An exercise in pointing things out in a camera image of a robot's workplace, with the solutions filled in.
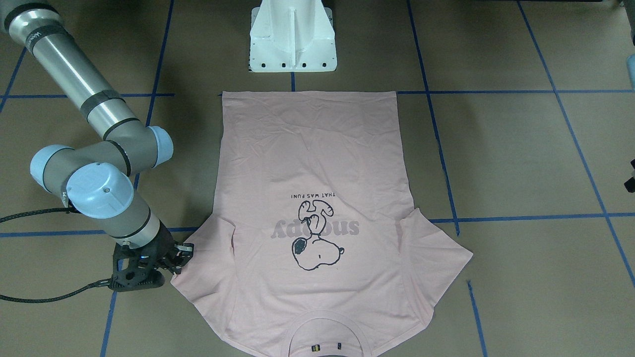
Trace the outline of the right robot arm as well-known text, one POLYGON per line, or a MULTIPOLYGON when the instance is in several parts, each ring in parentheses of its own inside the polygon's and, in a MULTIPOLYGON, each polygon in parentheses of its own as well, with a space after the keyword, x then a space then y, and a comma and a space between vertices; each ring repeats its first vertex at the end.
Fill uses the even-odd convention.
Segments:
POLYGON ((168 132, 137 118, 48 1, 3 0, 1 29, 61 88, 95 136, 84 147, 40 149, 30 162, 34 181, 112 238, 120 257, 132 263, 127 271, 134 278, 157 269, 179 274, 193 247, 173 239, 131 181, 172 157, 168 132))

